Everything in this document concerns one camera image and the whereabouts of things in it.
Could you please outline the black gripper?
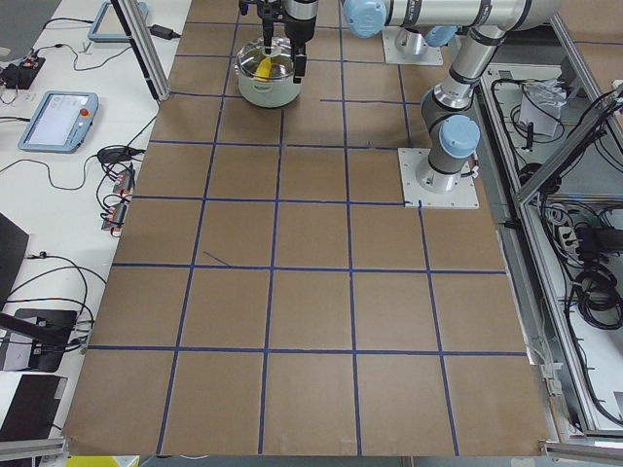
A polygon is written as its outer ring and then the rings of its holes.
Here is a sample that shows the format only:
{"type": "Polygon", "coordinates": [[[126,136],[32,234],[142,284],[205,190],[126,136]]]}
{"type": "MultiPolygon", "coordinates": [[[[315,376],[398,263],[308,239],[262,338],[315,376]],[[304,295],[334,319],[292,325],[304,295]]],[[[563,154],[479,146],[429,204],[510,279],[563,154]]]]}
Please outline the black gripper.
{"type": "MultiPolygon", "coordinates": [[[[238,0],[238,10],[246,16],[254,6],[258,18],[262,20],[264,52],[270,54],[273,49],[274,22],[282,22],[283,6],[281,0],[238,0]]],[[[292,51],[294,66],[293,82],[301,84],[306,74],[307,53],[305,46],[296,46],[292,51]]]]}

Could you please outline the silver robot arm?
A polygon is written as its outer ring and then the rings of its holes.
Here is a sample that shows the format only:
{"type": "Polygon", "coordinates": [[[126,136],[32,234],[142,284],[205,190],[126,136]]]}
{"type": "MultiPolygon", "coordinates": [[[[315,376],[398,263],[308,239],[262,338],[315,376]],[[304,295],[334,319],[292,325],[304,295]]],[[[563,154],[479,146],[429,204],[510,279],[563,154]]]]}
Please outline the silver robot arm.
{"type": "Polygon", "coordinates": [[[446,195],[456,188],[461,170],[481,137],[466,116],[473,92],[506,36],[535,28],[560,9],[558,1],[345,1],[344,21],[361,39],[386,26],[422,32],[428,44],[445,43],[466,28],[458,53],[443,81],[421,101],[421,114],[432,148],[416,168],[425,191],[446,195]]]}

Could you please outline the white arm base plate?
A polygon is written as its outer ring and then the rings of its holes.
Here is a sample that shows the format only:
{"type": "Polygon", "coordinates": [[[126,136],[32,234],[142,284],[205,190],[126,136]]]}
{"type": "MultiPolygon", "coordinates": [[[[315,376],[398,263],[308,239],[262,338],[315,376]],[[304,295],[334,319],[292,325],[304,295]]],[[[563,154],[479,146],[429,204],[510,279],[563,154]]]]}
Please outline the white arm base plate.
{"type": "Polygon", "coordinates": [[[429,46],[420,33],[400,27],[385,27],[382,32],[385,62],[418,66],[441,66],[439,47],[429,46]]]}
{"type": "Polygon", "coordinates": [[[455,174],[442,174],[429,164],[426,148],[399,148],[404,205],[429,209],[478,209],[474,177],[468,162],[455,174]]]}

